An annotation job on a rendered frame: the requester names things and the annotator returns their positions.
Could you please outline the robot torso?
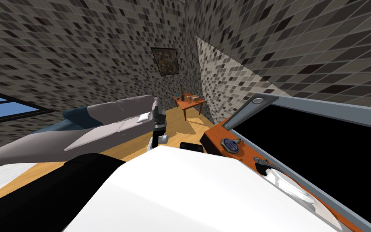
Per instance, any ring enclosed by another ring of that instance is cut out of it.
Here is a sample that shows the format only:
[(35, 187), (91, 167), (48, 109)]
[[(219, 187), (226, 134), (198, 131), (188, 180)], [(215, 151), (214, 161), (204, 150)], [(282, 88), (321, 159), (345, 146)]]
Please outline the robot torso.
[(237, 159), (158, 146), (118, 167), (64, 232), (342, 232)]

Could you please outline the grey framed black television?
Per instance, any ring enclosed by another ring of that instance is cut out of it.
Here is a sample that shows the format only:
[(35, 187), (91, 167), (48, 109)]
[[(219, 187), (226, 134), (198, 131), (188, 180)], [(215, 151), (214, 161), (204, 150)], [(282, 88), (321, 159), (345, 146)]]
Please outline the grey framed black television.
[(371, 232), (371, 107), (255, 93), (223, 127)]

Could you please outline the small orange wooden table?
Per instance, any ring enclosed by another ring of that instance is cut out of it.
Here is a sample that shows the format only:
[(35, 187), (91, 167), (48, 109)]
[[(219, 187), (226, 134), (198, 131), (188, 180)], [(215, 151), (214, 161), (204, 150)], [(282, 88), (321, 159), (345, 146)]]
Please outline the small orange wooden table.
[(198, 95), (193, 95), (187, 92), (183, 92), (181, 88), (181, 94), (173, 95), (176, 107), (180, 107), (183, 110), (184, 120), (187, 121), (186, 110), (196, 106), (200, 106), (199, 115), (202, 112), (203, 104), (206, 102)]

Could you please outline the black framed window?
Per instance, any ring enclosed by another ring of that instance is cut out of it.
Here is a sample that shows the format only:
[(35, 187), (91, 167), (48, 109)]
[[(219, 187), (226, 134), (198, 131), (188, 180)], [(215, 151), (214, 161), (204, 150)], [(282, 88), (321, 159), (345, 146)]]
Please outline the black framed window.
[(0, 93), (0, 123), (52, 112), (54, 110)]

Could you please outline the blue round object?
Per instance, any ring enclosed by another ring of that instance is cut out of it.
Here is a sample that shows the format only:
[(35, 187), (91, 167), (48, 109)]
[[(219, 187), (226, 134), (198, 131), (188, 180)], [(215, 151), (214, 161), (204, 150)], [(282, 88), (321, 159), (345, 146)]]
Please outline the blue round object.
[(237, 154), (239, 153), (238, 145), (240, 142), (241, 142), (240, 139), (223, 138), (221, 139), (220, 144), (226, 152)]

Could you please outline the grey sofa with blue cushion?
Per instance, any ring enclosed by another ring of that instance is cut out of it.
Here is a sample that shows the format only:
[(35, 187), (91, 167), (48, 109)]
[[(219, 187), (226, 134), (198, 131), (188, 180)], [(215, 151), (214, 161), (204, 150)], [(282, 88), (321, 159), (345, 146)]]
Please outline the grey sofa with blue cushion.
[(155, 97), (131, 97), (63, 112), (64, 119), (0, 147), (0, 166), (66, 162), (101, 153), (154, 129)]

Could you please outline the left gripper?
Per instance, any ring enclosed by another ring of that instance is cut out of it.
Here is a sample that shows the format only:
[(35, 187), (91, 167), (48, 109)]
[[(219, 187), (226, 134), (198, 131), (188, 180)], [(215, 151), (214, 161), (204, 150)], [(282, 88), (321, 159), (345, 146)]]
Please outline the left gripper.
[(162, 110), (160, 112), (159, 103), (160, 103), (159, 98), (155, 97), (155, 111), (154, 111), (154, 114), (153, 114), (154, 129), (166, 129), (167, 122), (166, 122), (165, 110)]

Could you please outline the orange wooden cabinet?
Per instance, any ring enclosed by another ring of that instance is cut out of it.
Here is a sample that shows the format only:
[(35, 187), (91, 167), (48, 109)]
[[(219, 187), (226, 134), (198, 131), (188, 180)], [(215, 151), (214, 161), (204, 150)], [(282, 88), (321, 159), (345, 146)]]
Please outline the orange wooden cabinet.
[[(223, 122), (204, 132), (202, 138), (200, 139), (200, 143), (203, 145), (205, 150), (210, 154), (222, 155), (225, 157), (237, 159), (243, 162), (251, 169), (253, 169), (254, 171), (256, 171), (257, 173), (259, 173), (256, 169), (254, 158), (258, 157), (261, 160), (265, 160), (264, 156), (260, 155), (258, 152), (256, 152), (254, 149), (252, 149), (250, 146), (248, 146), (246, 143), (242, 141), (238, 145), (239, 153), (232, 154), (226, 152), (220, 144), (221, 139), (223, 138), (236, 139), (237, 137), (233, 135), (230, 131), (225, 130), (222, 127), (222, 124)], [(304, 186), (300, 185), (300, 187), (307, 191), (312, 196), (312, 198), (314, 198), (315, 202), (313, 205), (315, 206), (315, 212), (318, 215), (322, 216), (324, 219), (326, 219), (331, 224), (341, 229), (343, 232), (363, 232), (350, 220), (340, 215), (340, 213), (336, 212), (334, 209), (332, 209), (332, 207), (330, 207), (328, 204), (326, 204), (321, 199), (316, 197), (316, 195), (312, 194)]]

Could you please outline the dark framed wall picture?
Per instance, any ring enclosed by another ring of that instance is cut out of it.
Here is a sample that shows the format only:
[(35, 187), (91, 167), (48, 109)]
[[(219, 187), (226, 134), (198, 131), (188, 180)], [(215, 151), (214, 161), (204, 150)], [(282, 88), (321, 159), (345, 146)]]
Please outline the dark framed wall picture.
[(177, 50), (175, 48), (151, 48), (161, 76), (179, 74)]

